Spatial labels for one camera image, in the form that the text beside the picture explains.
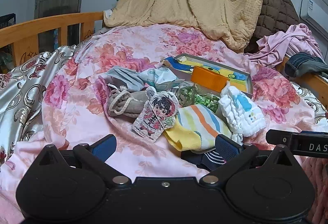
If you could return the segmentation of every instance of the black plastic crate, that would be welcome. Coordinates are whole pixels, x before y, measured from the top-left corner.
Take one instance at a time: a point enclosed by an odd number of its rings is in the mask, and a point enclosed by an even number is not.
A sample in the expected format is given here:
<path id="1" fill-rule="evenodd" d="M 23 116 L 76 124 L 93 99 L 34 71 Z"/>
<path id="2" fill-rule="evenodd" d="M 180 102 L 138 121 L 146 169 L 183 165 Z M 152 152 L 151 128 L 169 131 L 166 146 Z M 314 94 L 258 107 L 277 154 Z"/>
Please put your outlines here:
<path id="1" fill-rule="evenodd" d="M 12 26 L 15 24 L 16 24 L 16 14 L 15 13 L 0 16 L 0 29 L 9 27 L 9 26 Z M 1 48 L 0 51 L 4 51 L 6 53 L 13 55 L 13 49 L 10 44 Z"/>

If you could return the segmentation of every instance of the metal bolt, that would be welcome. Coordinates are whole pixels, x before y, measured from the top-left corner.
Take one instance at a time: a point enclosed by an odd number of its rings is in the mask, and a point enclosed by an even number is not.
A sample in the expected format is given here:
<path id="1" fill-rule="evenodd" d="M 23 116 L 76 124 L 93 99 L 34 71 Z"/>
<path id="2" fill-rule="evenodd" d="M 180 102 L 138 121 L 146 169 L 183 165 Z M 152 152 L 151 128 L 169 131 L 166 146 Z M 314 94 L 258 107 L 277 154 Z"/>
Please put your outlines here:
<path id="1" fill-rule="evenodd" d="M 214 183 L 217 183 L 218 181 L 219 181 L 219 179 L 216 176 L 207 175 L 207 176 L 203 177 L 203 182 L 208 183 L 208 184 L 214 184 Z"/>
<path id="2" fill-rule="evenodd" d="M 113 182 L 116 184 L 126 184 L 129 181 L 129 178 L 126 176 L 116 176 L 113 178 Z"/>
<path id="3" fill-rule="evenodd" d="M 163 186 L 163 187 L 169 187 L 170 184 L 169 184 L 168 182 L 162 182 L 162 186 Z"/>

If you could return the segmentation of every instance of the pink floral bedsheet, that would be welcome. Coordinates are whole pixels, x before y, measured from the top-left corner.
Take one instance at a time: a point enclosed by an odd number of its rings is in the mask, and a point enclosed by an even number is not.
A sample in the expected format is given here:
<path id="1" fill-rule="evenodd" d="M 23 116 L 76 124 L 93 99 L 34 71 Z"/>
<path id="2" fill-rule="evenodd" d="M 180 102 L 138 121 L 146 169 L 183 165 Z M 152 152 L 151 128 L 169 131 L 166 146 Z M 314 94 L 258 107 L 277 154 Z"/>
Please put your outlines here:
<path id="1" fill-rule="evenodd" d="M 179 158 L 161 136 L 154 144 L 131 131 L 129 118 L 106 114 L 109 77 L 104 72 L 119 65 L 137 71 L 160 66 L 167 56 L 187 53 L 224 63 L 252 75 L 253 100 L 265 114 L 267 128 L 248 138 L 260 149 L 271 149 L 265 140 L 268 129 L 314 130 L 314 112 L 277 71 L 251 63 L 229 50 L 222 41 L 211 41 L 193 28 L 168 24 L 119 27 L 93 37 L 88 47 L 68 61 L 47 88 L 42 103 L 44 132 L 28 142 L 18 142 L 0 172 L 0 221 L 19 223 L 23 217 L 15 201 L 17 185 L 40 150 L 49 143 L 72 149 L 92 144 L 107 134 L 117 138 L 116 152 L 106 161 L 132 180 L 137 176 L 202 177 L 207 172 Z"/>

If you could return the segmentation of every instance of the cartoon paper tag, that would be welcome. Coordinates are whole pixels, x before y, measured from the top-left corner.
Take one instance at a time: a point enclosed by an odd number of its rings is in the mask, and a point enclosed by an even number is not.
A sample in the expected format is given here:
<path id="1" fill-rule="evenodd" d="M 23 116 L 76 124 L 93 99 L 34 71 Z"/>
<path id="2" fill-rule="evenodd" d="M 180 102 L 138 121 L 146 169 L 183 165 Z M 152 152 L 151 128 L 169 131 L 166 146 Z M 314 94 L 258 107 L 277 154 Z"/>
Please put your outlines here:
<path id="1" fill-rule="evenodd" d="M 175 114 L 178 112 L 178 99 L 172 92 L 156 93 L 154 87 L 146 89 L 148 101 L 132 129 L 143 138 L 155 142 L 165 129 L 175 124 Z"/>

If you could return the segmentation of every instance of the orange lid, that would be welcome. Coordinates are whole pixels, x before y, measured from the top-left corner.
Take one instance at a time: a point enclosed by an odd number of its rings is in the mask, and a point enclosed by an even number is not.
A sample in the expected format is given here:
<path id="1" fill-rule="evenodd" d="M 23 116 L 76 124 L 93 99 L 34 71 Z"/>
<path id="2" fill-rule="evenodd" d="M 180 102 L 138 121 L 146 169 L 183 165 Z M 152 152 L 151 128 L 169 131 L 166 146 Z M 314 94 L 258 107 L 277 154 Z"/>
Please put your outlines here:
<path id="1" fill-rule="evenodd" d="M 228 79 L 206 68 L 195 66 L 192 71 L 191 81 L 220 93 L 227 84 Z"/>

